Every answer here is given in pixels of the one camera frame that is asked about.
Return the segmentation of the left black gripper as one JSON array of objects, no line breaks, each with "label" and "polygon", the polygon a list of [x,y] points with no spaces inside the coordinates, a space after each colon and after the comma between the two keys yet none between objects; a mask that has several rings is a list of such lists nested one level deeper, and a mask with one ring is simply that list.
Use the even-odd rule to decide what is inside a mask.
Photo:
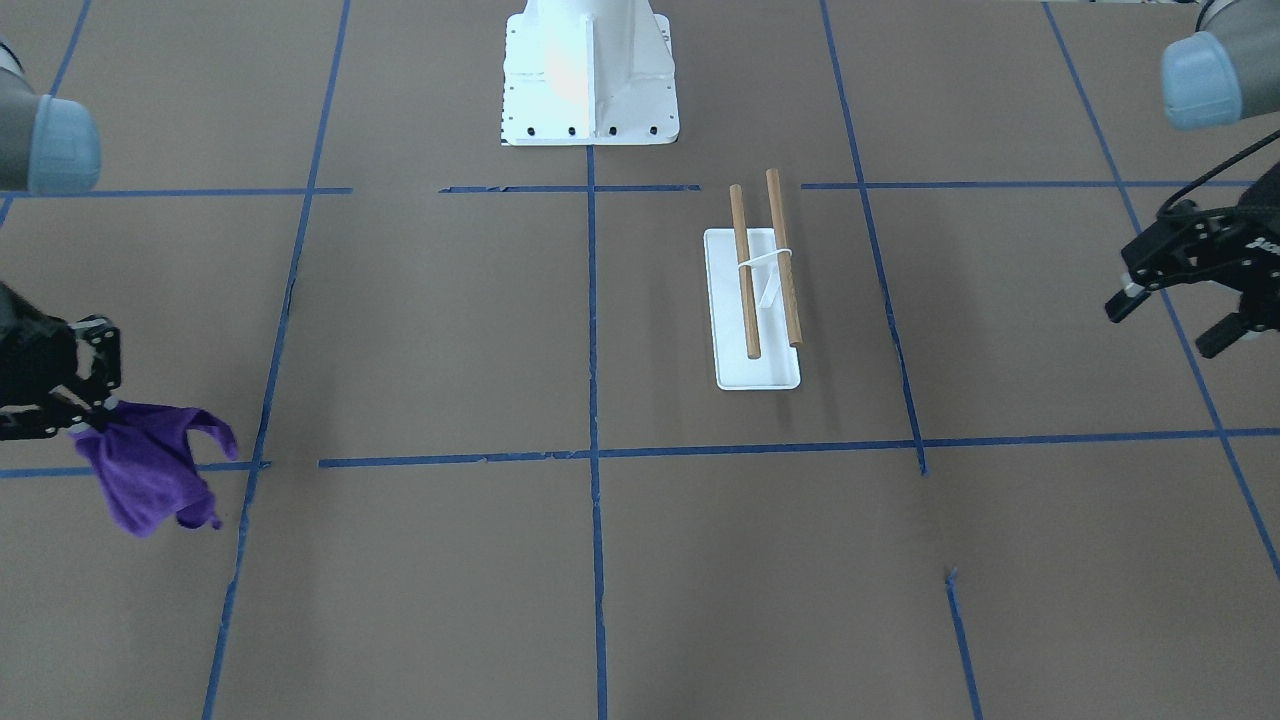
[{"label": "left black gripper", "polygon": [[1203,359],[1217,357],[1251,333],[1279,328],[1277,186],[1253,184],[1229,208],[1202,209],[1179,199],[1121,250],[1124,287],[1105,302],[1111,323],[1125,320],[1152,293],[1212,282],[1239,304],[1196,338]]}]

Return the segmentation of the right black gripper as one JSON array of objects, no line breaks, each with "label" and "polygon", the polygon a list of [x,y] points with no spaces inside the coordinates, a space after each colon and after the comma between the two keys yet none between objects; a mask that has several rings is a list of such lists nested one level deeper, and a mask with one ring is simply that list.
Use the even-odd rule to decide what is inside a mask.
[{"label": "right black gripper", "polygon": [[1,439],[47,439],[116,421],[122,333],[109,318],[69,323],[1,290]]}]

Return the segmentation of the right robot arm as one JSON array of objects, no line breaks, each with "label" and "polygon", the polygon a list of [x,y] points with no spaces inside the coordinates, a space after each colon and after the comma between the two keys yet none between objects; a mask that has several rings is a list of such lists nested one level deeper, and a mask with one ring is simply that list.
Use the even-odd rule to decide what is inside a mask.
[{"label": "right robot arm", "polygon": [[[99,128],[81,104],[38,94],[9,44],[1,70],[3,191],[79,193],[99,181]],[[67,322],[1,287],[1,401],[5,441],[104,429],[122,383],[122,334],[106,316]]]}]

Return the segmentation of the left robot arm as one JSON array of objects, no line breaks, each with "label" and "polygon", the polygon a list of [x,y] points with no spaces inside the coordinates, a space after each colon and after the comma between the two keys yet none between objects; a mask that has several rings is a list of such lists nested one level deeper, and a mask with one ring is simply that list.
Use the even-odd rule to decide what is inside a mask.
[{"label": "left robot arm", "polygon": [[[1169,45],[1161,78],[1165,114],[1176,129],[1230,126],[1279,108],[1279,5],[1207,1],[1196,31]],[[1157,210],[1155,222],[1121,250],[1123,288],[1105,306],[1119,323],[1152,293],[1215,283],[1238,293],[1236,310],[1196,340],[1202,357],[1279,327],[1279,169],[1270,168],[1230,206],[1206,209],[1192,191],[1277,141],[1251,143],[1192,181]]]}]

